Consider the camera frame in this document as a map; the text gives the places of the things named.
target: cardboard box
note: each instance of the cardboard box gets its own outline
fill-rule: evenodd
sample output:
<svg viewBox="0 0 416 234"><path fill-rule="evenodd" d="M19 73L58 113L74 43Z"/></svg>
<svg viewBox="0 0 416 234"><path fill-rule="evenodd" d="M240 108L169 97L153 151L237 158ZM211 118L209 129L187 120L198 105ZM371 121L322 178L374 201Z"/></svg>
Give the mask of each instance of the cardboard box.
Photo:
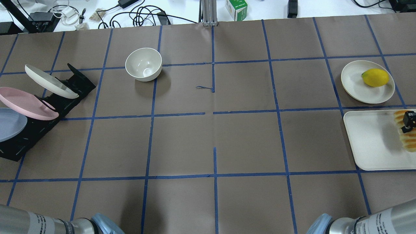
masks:
<svg viewBox="0 0 416 234"><path fill-rule="evenodd" d="M234 21L242 21L247 17L248 5L245 0L225 0L225 7Z"/></svg>

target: lemon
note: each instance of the lemon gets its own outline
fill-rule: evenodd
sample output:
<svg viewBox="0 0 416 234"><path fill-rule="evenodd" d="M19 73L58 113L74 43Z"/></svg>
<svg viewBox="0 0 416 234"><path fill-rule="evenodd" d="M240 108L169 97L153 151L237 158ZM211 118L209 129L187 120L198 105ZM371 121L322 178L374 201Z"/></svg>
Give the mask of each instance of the lemon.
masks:
<svg viewBox="0 0 416 234"><path fill-rule="evenodd" d="M371 87L380 87L389 82L389 74L385 70L378 68L365 71L361 74L361 77L364 83Z"/></svg>

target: white table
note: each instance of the white table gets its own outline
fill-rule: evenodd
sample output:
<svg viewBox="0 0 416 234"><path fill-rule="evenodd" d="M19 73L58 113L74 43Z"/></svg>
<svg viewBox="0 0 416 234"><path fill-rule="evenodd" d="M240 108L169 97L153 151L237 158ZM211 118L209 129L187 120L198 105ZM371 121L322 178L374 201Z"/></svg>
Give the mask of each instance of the white table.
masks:
<svg viewBox="0 0 416 234"><path fill-rule="evenodd" d="M142 0L137 3L122 9L117 7L107 12L104 16L104 21L109 22L111 17L119 12L130 11L134 6L140 4ZM248 15L245 20L260 20L260 19L282 19L287 17L287 0L246 0L248 3ZM358 0L361 5L371 5L376 0ZM59 4L66 4L66 0L58 0ZM97 8L109 9L117 5L116 0L70 0L70 5L77 8L79 12L86 8L85 22L88 22L90 29L96 29L98 22L89 20L88 18L94 13ZM168 15L175 15L189 20L198 21L199 0L145 0L144 5L155 5L166 11ZM390 7L388 1L380 3L383 7ZM27 12L46 12L49 8L45 5L35 3L34 5L23 5ZM298 15L297 17L324 17L324 16L339 16L339 15L371 15L394 13L389 9L381 9L378 6L370 8L360 8L356 6L352 0L299 0L298 1ZM232 21L230 14L225 9L225 0L217 0L217 17L218 21ZM11 18L6 10L0 10L0 22L10 21ZM122 27L132 27L132 20L128 14L119 15L115 18ZM170 18L173 24L189 23L185 20ZM22 25L15 20L16 25L22 28ZM150 21L146 20L144 25L151 25ZM57 31L73 31L74 26L65 26L61 22L57 25Z"/></svg>

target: bread on tray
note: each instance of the bread on tray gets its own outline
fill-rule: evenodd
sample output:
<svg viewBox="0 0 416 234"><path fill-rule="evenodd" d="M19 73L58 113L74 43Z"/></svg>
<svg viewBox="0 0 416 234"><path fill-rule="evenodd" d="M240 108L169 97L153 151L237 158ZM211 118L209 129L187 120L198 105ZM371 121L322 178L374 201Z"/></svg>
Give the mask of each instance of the bread on tray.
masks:
<svg viewBox="0 0 416 234"><path fill-rule="evenodd" d="M400 141L403 147L409 152L416 152L416 128L410 132L403 133L401 128L404 126L403 116L409 110L399 110L394 113L394 121L399 128Z"/></svg>

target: dish rack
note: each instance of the dish rack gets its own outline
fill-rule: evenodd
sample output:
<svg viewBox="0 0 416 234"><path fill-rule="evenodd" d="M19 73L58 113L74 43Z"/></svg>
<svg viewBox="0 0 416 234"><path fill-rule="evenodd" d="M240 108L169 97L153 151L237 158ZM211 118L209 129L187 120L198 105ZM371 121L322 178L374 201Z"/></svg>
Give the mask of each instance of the dish rack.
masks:
<svg viewBox="0 0 416 234"><path fill-rule="evenodd" d="M79 97L68 99L57 94L41 98L51 104L59 113L53 120L37 120L27 117L25 128L16 136L0 142L0 157L12 161L19 161L47 132L49 132L62 118L64 118L82 99L84 99L95 85L80 71L68 63L73 75L67 80L60 80L62 84L77 93Z"/></svg>

